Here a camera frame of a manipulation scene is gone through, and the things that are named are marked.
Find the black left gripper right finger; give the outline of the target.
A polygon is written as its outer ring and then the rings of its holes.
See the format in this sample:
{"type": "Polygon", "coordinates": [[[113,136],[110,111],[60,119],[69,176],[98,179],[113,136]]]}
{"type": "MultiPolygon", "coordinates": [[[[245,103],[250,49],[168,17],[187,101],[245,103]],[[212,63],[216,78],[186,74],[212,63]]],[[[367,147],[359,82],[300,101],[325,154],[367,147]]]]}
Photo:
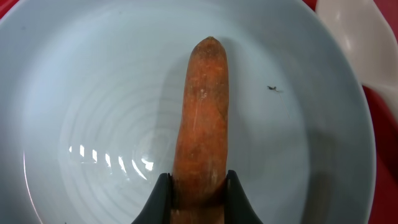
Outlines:
{"type": "Polygon", "coordinates": [[[224,223],[262,224],[246,197],[237,173],[233,170],[229,170],[226,175],[224,223]]]}

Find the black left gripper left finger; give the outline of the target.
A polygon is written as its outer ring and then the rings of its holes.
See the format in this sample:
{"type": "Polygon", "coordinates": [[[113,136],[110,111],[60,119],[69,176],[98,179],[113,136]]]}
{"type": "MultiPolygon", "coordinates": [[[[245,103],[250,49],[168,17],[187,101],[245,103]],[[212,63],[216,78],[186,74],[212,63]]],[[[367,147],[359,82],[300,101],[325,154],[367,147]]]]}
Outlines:
{"type": "Polygon", "coordinates": [[[172,205],[172,180],[168,173],[159,175],[154,188],[131,224],[169,224],[172,205]]]}

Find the orange carrot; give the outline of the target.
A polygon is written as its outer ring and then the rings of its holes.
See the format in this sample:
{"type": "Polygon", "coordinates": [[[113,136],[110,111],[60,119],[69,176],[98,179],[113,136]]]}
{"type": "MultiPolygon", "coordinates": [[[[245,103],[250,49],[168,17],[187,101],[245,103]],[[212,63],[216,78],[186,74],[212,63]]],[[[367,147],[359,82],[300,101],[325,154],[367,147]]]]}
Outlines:
{"type": "Polygon", "coordinates": [[[228,60],[214,37],[190,55],[172,169],[171,223],[223,223],[228,155],[228,60]]]}

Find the white plastic spoon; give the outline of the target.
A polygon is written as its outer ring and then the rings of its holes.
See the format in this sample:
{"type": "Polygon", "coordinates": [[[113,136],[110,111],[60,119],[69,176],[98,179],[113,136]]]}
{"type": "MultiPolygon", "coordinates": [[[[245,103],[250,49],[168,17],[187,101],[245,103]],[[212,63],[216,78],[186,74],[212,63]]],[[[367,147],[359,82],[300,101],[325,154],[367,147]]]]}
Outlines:
{"type": "Polygon", "coordinates": [[[397,118],[397,41],[373,0],[318,0],[316,13],[359,81],[397,118]]]}

